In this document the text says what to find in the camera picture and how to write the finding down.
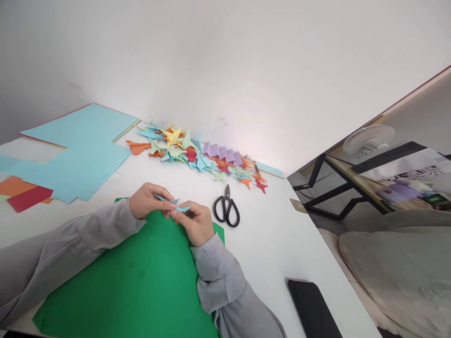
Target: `smartphone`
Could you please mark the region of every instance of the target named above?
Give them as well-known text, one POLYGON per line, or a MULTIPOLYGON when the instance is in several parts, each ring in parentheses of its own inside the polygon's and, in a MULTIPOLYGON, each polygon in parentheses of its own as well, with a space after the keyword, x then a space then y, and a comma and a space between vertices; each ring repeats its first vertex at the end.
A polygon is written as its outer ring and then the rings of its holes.
POLYGON ((289 279, 288 288, 307 338, 342 338, 316 284, 289 279))

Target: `gray shirt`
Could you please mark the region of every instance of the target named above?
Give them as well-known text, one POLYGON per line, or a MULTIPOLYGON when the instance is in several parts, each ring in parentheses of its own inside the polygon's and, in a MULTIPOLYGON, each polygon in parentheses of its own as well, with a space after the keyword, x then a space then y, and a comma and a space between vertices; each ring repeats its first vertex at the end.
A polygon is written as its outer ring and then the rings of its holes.
MULTIPOLYGON (((133 217, 128 200, 123 199, 0 249, 0 328, 36 306, 106 249, 136 234, 145 223, 133 217)), ((280 321, 257 297, 217 234, 191 251, 199 272, 201 306, 214 314, 221 337, 286 337, 280 321)))

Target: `white fan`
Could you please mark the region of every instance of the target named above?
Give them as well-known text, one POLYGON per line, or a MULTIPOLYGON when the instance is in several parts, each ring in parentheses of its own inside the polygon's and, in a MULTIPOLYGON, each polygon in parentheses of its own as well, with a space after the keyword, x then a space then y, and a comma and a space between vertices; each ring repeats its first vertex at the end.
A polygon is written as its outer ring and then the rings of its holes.
POLYGON ((384 124, 375 124, 364 127, 351 134, 343 144, 343 150, 357 158, 370 152, 379 152, 388 149, 388 143, 395 137, 395 129, 384 124))

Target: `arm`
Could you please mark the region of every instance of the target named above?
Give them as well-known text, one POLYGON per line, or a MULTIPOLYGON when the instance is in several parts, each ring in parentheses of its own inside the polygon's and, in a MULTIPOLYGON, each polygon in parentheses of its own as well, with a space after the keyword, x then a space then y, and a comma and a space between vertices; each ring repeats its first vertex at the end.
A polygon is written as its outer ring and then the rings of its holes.
POLYGON ((144 184, 129 200, 74 218, 59 228, 0 249, 0 328, 5 328, 91 264, 137 233, 153 210, 170 210, 166 189, 144 184))
POLYGON ((286 337, 282 324, 252 290, 240 264, 214 233, 207 207, 188 201, 187 213, 175 210, 171 216, 187 231, 191 251, 199 272, 197 293, 202 308, 214 314, 214 323, 222 338, 286 337))

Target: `black scissors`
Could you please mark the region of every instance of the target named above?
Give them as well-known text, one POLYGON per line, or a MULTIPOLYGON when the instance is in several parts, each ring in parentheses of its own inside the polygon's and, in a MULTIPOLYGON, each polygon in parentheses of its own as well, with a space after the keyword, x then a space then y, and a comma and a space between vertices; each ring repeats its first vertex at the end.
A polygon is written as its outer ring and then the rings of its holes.
POLYGON ((238 224, 240 224, 240 213, 238 211, 238 208, 235 205, 235 202, 233 201, 233 199, 230 198, 230 187, 229 185, 227 185, 227 187, 225 187, 225 193, 224 196, 219 196, 218 199, 215 201, 215 204, 213 205, 213 212, 215 213, 215 217, 218 221, 220 222, 227 222, 227 224, 229 226, 231 226, 232 228, 235 228, 236 226, 238 226, 238 224), (224 215, 224 218, 220 218, 218 216, 218 213, 216 212, 216 205, 218 204, 219 201, 222 201, 222 214, 224 215), (229 205, 226 209, 226 200, 229 201, 229 205), (230 223, 230 210, 233 208, 235 209, 236 212, 236 222, 235 224, 231 224, 230 223))

